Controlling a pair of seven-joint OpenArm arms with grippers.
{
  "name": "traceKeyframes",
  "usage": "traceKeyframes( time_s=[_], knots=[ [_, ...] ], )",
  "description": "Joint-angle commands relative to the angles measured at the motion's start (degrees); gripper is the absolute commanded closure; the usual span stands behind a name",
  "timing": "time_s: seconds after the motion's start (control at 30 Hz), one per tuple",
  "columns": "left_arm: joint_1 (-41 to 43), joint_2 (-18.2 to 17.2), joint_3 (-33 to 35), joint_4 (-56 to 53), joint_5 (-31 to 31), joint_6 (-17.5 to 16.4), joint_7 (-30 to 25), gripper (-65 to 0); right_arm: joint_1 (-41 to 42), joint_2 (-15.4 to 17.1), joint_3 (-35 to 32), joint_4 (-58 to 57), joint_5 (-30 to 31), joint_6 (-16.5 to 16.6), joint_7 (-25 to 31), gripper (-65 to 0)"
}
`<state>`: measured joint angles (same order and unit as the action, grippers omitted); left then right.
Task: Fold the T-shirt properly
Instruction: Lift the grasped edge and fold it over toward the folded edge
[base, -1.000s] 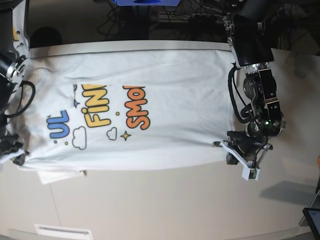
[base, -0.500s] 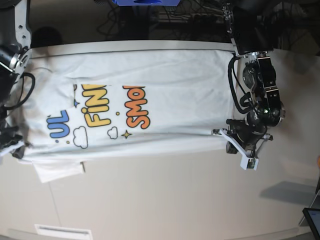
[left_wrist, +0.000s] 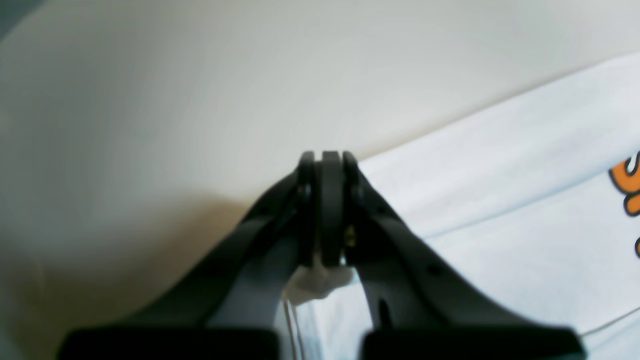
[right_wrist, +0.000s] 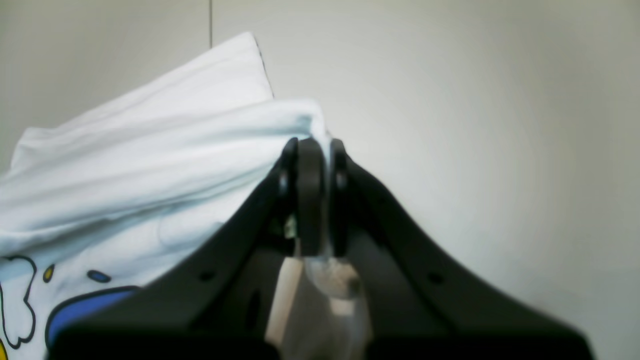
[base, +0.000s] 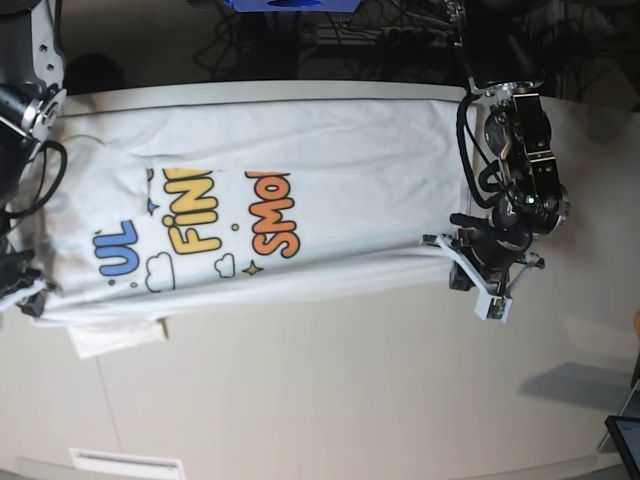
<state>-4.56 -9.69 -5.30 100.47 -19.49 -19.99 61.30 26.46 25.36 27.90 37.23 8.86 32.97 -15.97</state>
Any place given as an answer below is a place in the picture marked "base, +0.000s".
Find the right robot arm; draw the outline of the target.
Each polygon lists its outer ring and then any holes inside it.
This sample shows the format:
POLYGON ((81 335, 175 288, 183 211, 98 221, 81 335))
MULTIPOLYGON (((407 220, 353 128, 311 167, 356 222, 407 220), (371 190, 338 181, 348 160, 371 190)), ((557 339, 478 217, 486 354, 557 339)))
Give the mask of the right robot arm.
POLYGON ((16 306, 32 318, 42 314, 54 284, 30 266, 35 252, 16 250, 9 235, 48 203, 68 165, 65 147, 49 138, 67 95, 61 11, 60 1, 1 3, 1 309, 16 306), (27 208, 11 211, 25 169, 50 150, 60 166, 49 190, 37 190, 27 208))

